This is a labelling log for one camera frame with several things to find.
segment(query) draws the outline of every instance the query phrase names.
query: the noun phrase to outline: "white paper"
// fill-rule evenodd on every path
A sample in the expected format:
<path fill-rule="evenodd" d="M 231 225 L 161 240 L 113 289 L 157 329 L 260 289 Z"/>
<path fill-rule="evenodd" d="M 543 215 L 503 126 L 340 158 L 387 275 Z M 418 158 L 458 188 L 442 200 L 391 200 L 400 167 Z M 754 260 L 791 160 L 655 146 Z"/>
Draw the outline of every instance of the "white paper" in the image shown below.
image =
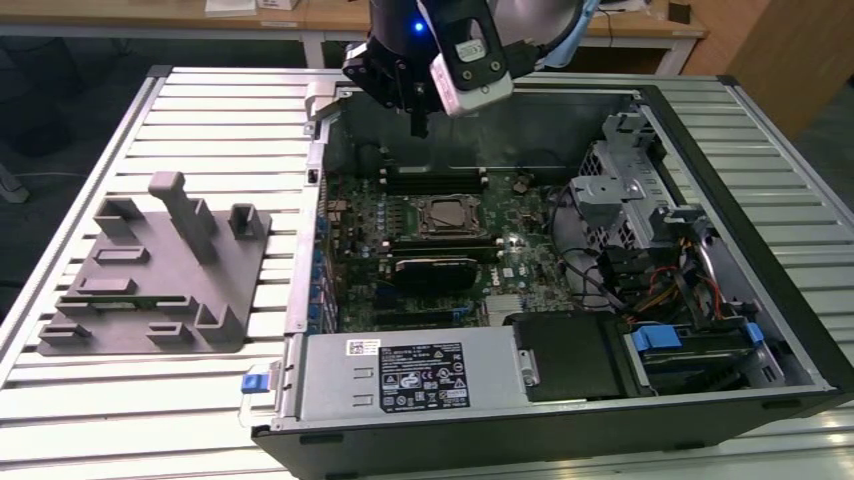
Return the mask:
<path fill-rule="evenodd" d="M 256 14 L 255 0 L 207 0 L 207 17 L 250 17 Z"/>
<path fill-rule="evenodd" d="M 646 0 L 622 0 L 620 2 L 608 3 L 607 5 L 599 5 L 599 10 L 604 10 L 608 15 L 619 15 L 620 13 L 638 12 L 646 10 Z M 595 17 L 604 16 L 604 13 L 596 10 Z"/>

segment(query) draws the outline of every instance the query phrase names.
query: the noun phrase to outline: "wooden desk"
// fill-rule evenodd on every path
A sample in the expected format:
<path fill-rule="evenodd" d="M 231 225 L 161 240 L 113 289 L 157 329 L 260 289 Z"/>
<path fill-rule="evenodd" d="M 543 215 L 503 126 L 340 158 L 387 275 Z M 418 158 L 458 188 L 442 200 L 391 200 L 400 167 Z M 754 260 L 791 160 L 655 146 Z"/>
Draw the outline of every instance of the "wooden desk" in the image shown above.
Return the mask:
<path fill-rule="evenodd" d="M 310 68 L 323 68 L 324 41 L 358 41 L 370 28 L 368 1 L 302 0 L 292 11 L 207 18 L 204 0 L 0 0 L 0 35 L 107 38 L 299 40 Z M 662 10 L 666 0 L 654 0 Z M 682 25 L 646 12 L 595 18 L 582 46 L 665 49 L 659 74 L 678 74 L 699 23 Z"/>
<path fill-rule="evenodd" d="M 206 0 L 0 0 L 0 23 L 87 27 L 264 29 L 304 28 L 308 2 L 296 9 L 259 9 L 251 17 L 204 16 Z"/>
<path fill-rule="evenodd" d="M 366 33 L 371 27 L 368 4 L 370 0 L 310 0 L 306 28 L 326 31 L 327 38 L 332 32 Z M 666 12 L 666 6 L 667 0 L 654 0 L 651 11 Z M 649 12 L 615 13 L 610 28 L 606 16 L 592 19 L 582 46 L 666 50 L 655 73 L 678 75 L 697 41 L 705 36 L 706 27 L 697 21 L 683 25 Z"/>
<path fill-rule="evenodd" d="M 654 11 L 666 12 L 667 0 L 655 0 Z M 370 0 L 310 0 L 306 25 L 312 30 L 346 30 L 367 32 L 371 28 L 368 16 Z M 615 37 L 687 37 L 702 38 L 706 28 L 697 22 L 691 25 L 659 20 L 647 12 L 627 12 L 611 15 L 611 30 Z M 587 29 L 590 37 L 610 37 L 608 21 L 595 17 Z"/>

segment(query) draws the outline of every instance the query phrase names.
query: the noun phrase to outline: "barcode sticker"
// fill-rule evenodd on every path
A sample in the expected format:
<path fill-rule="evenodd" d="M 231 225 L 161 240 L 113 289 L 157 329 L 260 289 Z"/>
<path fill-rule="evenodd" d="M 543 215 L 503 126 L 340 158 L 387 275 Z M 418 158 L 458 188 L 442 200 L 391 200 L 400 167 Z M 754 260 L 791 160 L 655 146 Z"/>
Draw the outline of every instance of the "barcode sticker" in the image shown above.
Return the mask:
<path fill-rule="evenodd" d="M 347 355 L 376 355 L 379 345 L 379 338 L 347 340 Z"/>

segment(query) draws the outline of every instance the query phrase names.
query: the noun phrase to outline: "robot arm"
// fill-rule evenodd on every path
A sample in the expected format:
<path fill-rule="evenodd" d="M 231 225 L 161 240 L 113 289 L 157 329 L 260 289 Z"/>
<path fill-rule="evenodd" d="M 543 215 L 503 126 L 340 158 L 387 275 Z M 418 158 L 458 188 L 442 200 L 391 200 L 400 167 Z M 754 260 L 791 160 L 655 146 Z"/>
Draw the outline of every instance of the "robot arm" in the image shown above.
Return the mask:
<path fill-rule="evenodd" d="M 502 1 L 511 9 L 548 4 Z M 410 114 L 411 133 L 423 138 L 431 112 L 464 115 L 508 97 L 514 78 L 568 63 L 599 0 L 558 3 L 572 9 L 562 35 L 543 45 L 503 46 L 486 0 L 371 0 L 371 34 L 348 51 L 344 75 L 382 105 Z"/>

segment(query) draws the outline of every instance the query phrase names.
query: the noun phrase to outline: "desk leg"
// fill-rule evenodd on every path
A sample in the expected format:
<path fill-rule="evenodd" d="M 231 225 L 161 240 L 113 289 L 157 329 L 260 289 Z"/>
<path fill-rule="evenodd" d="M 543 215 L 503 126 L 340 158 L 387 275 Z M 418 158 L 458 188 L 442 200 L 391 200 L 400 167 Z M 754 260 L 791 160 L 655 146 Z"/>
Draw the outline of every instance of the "desk leg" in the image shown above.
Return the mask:
<path fill-rule="evenodd" d="M 682 73 L 682 68 L 689 61 L 695 44 L 695 38 L 681 38 L 674 41 L 673 47 L 667 50 L 662 63 L 658 65 L 655 75 L 679 75 Z"/>
<path fill-rule="evenodd" d="M 303 32 L 303 50 L 306 51 L 306 65 L 308 68 L 324 68 L 323 61 L 323 32 Z"/>

